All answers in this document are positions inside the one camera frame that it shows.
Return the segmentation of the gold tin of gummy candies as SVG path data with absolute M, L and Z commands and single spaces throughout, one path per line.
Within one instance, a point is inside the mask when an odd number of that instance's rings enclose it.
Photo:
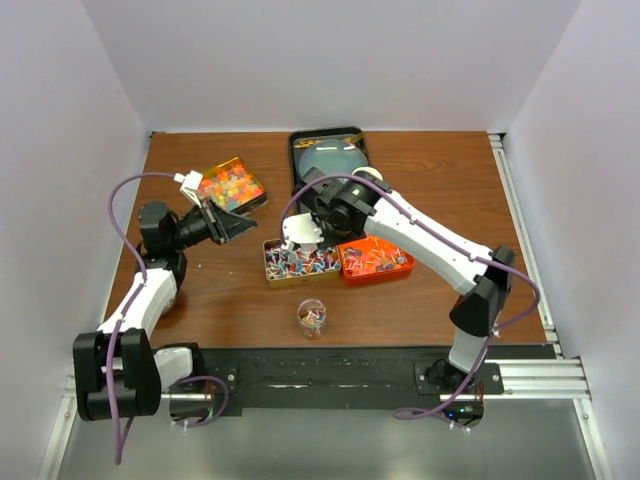
M 207 170 L 197 194 L 202 202 L 212 200 L 238 215 L 247 215 L 267 203 L 265 187 L 238 156 Z

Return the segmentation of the orange tray of lollipops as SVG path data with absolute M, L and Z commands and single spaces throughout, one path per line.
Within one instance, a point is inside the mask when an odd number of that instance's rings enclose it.
M 406 251 L 375 236 L 338 246 L 344 283 L 361 287 L 408 277 L 416 260 Z

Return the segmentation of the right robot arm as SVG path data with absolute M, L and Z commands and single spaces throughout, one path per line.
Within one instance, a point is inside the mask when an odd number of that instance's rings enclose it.
M 458 293 L 449 313 L 455 333 L 448 357 L 427 371 L 432 382 L 459 393 L 476 386 L 483 351 L 511 291 L 513 251 L 490 249 L 449 230 L 412 206 L 370 167 L 333 175 L 312 168 L 294 199 L 307 211 L 283 216 L 281 238 L 287 249 L 375 236 L 429 267 Z

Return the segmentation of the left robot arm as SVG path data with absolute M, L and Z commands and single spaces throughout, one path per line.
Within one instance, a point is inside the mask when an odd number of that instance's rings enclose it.
M 210 200 L 184 216 L 152 201 L 137 218 L 142 240 L 134 251 L 142 263 L 128 293 L 95 332 L 80 334 L 73 343 L 78 411 L 85 421 L 150 416 L 173 385 L 185 392 L 205 385 L 207 368 L 196 343 L 155 350 L 150 337 L 184 282 L 186 248 L 206 240 L 222 245 L 257 225 Z

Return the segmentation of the dark green mug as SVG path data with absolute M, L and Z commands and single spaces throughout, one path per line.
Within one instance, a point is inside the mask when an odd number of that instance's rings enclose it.
M 352 171 L 353 175 L 356 175 L 358 173 L 366 173 L 372 177 L 375 177 L 378 180 L 381 180 L 381 181 L 384 180 L 382 174 L 377 169 L 371 166 L 358 167 Z

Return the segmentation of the blue-grey ceramic plate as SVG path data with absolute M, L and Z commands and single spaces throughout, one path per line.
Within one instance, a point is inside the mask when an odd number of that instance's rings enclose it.
M 360 167 L 367 167 L 366 155 L 355 145 L 343 140 L 324 140 L 307 148 L 298 163 L 299 177 L 312 168 L 323 174 L 352 174 Z

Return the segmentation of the gold fork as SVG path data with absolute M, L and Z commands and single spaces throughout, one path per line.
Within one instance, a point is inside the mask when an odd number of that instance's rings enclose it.
M 318 143 L 326 141 L 343 141 L 349 144 L 358 144 L 364 138 L 364 133 L 356 133 L 348 136 L 321 136 L 313 138 L 300 138 L 293 141 L 294 149 L 307 149 Z

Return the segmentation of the black serving tray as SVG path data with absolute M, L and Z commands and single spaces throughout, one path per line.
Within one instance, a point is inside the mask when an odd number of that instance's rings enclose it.
M 356 133 L 363 132 L 359 127 L 356 126 L 339 126 L 339 127 L 330 127 L 330 128 L 320 128 L 320 129 L 311 129 L 311 130 L 299 130 L 290 134 L 288 139 L 288 151 L 289 151 L 289 161 L 291 167 L 291 178 L 292 178 L 292 191 L 295 192 L 296 187 L 300 184 L 301 179 L 304 177 L 299 177 L 298 174 L 298 163 L 305 152 L 306 149 L 294 149 L 293 141 L 300 138 L 313 138 L 313 137 L 321 137 L 321 136 L 348 136 Z M 369 161 L 369 165 L 371 165 L 368 148 L 365 138 L 363 138 L 358 144 L 355 144 L 367 157 Z

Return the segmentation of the silver patterned bowl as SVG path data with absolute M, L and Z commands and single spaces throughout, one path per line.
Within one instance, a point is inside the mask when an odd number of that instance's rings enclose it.
M 166 315 L 175 305 L 176 302 L 176 298 L 177 298 L 177 294 L 174 293 L 166 302 L 166 304 L 164 305 L 161 315 L 164 316 Z

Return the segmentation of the clear glass jar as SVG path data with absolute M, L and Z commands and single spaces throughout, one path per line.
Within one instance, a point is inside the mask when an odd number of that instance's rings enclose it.
M 319 339 L 326 326 L 326 306 L 319 299 L 305 299 L 298 306 L 297 319 L 304 338 L 308 340 Z

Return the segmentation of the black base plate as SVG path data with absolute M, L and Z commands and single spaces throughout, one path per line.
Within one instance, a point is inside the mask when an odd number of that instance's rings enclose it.
M 239 416 L 244 409 L 355 409 L 395 410 L 399 407 L 433 408 L 449 388 L 432 382 L 428 368 L 448 355 L 444 346 L 410 347 L 301 347 L 202 348 L 204 375 L 227 386 L 229 399 L 223 415 Z M 464 394 L 505 392 L 506 366 L 498 360 L 550 360 L 552 348 L 543 345 L 489 347 L 486 363 Z M 186 401 L 204 403 L 211 387 L 201 380 L 172 386 L 168 393 L 186 413 Z

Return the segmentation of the aluminium frame rail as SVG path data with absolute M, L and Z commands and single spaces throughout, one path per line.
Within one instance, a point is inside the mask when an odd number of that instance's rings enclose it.
M 338 280 L 273 290 L 259 251 L 277 233 L 291 186 L 287 138 L 276 133 L 160 133 L 147 170 L 200 169 L 245 158 L 266 183 L 259 227 L 227 247 L 189 255 L 177 301 L 151 342 L 196 342 L 230 385 L 224 415 L 182 429 L 170 414 L 204 407 L 177 390 L 134 423 L 123 460 L 110 427 L 69 412 L 55 429 L 51 479 L 608 479 L 585 373 L 547 341 L 539 313 L 491 349 L 500 395 L 467 432 L 435 419 L 396 420 L 428 405 L 415 369 L 452 339 L 448 287 L 426 269 L 406 280 L 350 288 Z

